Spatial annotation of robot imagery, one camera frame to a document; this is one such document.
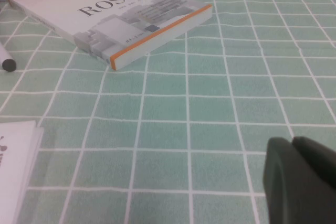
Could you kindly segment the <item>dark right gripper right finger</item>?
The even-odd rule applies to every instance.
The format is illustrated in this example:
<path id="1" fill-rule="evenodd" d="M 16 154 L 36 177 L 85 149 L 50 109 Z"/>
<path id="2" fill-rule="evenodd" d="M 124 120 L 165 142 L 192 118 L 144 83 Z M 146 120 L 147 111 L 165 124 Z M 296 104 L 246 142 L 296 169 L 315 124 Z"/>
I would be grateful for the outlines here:
<path id="1" fill-rule="evenodd" d="M 312 223 L 335 223 L 335 151 L 304 136 L 296 136 L 293 146 L 312 171 L 310 196 L 316 195 L 308 208 Z"/>

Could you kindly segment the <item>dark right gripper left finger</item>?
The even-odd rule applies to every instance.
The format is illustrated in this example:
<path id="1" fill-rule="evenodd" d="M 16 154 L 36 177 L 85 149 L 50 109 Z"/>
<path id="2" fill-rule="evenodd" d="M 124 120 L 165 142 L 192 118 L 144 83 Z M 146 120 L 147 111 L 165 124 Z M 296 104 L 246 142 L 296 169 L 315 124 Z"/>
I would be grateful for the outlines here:
<path id="1" fill-rule="evenodd" d="M 301 182 L 307 177 L 300 169 L 308 168 L 301 154 L 285 138 L 272 137 L 268 140 L 263 186 L 270 223 L 299 223 L 302 220 L 304 189 Z"/>

